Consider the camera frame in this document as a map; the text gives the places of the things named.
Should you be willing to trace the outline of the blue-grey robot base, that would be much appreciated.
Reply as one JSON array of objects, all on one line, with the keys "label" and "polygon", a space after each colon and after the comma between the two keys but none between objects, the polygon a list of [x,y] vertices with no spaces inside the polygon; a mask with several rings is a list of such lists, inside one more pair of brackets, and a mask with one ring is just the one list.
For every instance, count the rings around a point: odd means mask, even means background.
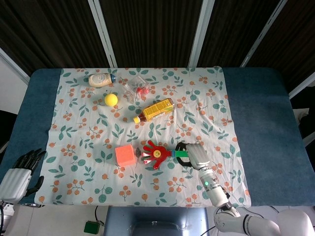
[{"label": "blue-grey robot base", "polygon": [[210,236],[206,208],[110,206],[104,236]]}]

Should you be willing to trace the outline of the orange sponge cube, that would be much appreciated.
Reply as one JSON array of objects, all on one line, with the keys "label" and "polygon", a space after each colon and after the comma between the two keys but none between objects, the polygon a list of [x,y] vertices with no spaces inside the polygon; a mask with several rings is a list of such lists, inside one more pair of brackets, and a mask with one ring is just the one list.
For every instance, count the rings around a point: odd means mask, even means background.
[{"label": "orange sponge cube", "polygon": [[131,144],[115,148],[117,164],[121,167],[134,165],[136,157]]}]

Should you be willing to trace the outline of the floral patterned tablecloth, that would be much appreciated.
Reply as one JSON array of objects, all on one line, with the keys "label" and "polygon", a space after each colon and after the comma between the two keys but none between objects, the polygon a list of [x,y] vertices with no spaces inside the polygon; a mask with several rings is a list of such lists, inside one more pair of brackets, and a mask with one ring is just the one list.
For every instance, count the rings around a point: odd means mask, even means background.
[{"label": "floral patterned tablecloth", "polygon": [[[89,77],[111,73],[116,81],[93,88]],[[149,92],[135,104],[124,97],[123,85],[136,76]],[[114,107],[104,103],[113,93]],[[133,118],[157,102],[171,98],[174,110],[135,124]],[[113,205],[207,207],[210,200],[198,172],[168,157],[157,170],[140,158],[117,164],[115,148],[142,149],[151,140],[167,149],[199,143],[209,166],[236,207],[249,207],[251,197],[234,130],[222,68],[62,69],[43,160],[42,187],[35,202],[44,205]]]}]

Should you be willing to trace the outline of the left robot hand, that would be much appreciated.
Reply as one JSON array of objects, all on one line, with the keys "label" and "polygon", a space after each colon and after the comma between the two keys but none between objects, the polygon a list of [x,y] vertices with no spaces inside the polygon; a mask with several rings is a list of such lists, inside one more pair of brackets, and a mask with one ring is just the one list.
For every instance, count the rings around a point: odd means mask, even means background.
[{"label": "left robot hand", "polygon": [[10,168],[0,184],[0,201],[17,204],[24,197],[36,193],[44,182],[44,176],[38,178],[34,187],[28,188],[30,180],[46,151],[31,150],[20,156]]}]

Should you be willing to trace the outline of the yellow label tea bottle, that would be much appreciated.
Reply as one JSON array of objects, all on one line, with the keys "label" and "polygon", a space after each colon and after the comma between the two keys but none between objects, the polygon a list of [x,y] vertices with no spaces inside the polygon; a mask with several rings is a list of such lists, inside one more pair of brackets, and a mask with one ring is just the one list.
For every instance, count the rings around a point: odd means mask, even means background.
[{"label": "yellow label tea bottle", "polygon": [[138,116],[133,118],[133,121],[135,124],[151,121],[171,113],[173,110],[174,102],[171,98],[167,98],[144,108]]}]

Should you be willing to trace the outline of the red hand-shaped clapper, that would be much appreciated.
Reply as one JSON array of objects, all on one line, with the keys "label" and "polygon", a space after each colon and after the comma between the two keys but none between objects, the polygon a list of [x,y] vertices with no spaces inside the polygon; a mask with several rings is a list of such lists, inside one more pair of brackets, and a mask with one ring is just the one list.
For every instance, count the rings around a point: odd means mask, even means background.
[{"label": "red hand-shaped clapper", "polygon": [[153,169],[157,170],[161,163],[168,157],[188,158],[189,155],[185,150],[167,150],[164,146],[155,145],[153,141],[149,140],[148,144],[143,147],[141,160],[145,165],[154,162]]}]

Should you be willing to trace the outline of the yellow ball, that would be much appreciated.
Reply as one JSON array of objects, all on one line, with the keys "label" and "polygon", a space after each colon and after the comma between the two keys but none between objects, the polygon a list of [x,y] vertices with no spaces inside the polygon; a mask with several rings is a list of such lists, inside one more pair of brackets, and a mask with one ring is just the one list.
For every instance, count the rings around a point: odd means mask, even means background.
[{"label": "yellow ball", "polygon": [[107,106],[114,107],[118,103],[118,97],[113,93],[107,94],[104,97],[104,103]]}]

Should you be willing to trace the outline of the clear plastic box red items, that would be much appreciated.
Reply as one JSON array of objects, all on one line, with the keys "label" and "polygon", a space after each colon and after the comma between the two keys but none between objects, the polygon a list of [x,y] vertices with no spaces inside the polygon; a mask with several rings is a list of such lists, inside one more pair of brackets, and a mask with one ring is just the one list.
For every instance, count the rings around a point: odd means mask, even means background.
[{"label": "clear plastic box red items", "polygon": [[123,97],[135,104],[149,92],[149,84],[141,76],[133,77],[123,85]]}]

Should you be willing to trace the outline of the blue table cover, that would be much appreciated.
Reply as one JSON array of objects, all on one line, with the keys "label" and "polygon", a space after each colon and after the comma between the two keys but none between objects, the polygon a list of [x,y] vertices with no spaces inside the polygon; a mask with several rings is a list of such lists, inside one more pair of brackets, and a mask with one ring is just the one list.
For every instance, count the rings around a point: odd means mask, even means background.
[{"label": "blue table cover", "polygon": [[[315,206],[315,171],[280,73],[259,67],[225,67],[223,73],[252,205]],[[45,148],[60,75],[60,69],[32,74],[0,182],[21,155]]]}]

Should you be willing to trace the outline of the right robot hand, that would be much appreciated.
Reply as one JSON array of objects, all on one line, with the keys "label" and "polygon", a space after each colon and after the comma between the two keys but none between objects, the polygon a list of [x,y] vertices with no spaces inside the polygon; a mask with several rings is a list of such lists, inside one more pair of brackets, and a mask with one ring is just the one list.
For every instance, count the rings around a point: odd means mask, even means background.
[{"label": "right robot hand", "polygon": [[199,143],[178,143],[175,147],[175,157],[182,167],[192,167],[198,171],[207,168],[210,163],[209,156]]}]

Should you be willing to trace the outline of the cream mayonnaise bottle blue cap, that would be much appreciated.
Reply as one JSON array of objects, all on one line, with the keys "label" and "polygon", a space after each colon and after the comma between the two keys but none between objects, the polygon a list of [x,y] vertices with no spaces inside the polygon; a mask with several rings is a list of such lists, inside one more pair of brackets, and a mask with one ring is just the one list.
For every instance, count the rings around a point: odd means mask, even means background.
[{"label": "cream mayonnaise bottle blue cap", "polygon": [[111,73],[93,74],[89,77],[89,85],[93,88],[108,86],[116,81],[116,76]]}]

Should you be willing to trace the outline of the green floor box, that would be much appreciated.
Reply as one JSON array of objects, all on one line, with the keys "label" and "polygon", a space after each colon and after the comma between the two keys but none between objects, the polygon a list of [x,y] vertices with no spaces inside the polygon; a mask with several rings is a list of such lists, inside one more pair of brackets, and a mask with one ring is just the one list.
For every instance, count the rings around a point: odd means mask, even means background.
[{"label": "green floor box", "polygon": [[99,233],[100,224],[94,221],[87,221],[84,226],[84,232],[87,234],[97,235]]}]

